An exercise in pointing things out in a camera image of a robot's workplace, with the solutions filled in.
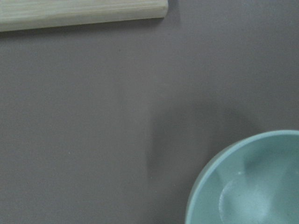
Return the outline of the green bowl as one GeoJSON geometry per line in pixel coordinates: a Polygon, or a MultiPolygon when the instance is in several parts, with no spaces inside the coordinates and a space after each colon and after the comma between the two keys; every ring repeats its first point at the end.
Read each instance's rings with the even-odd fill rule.
{"type": "Polygon", "coordinates": [[[299,132],[279,130],[240,140],[201,170],[190,192],[187,224],[296,224],[299,132]]]}

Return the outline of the wooden cutting board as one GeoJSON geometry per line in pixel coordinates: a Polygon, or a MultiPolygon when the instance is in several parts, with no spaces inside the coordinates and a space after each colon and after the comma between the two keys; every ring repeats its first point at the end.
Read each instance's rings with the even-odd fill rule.
{"type": "Polygon", "coordinates": [[[166,0],[2,0],[0,30],[164,18],[166,0]]]}

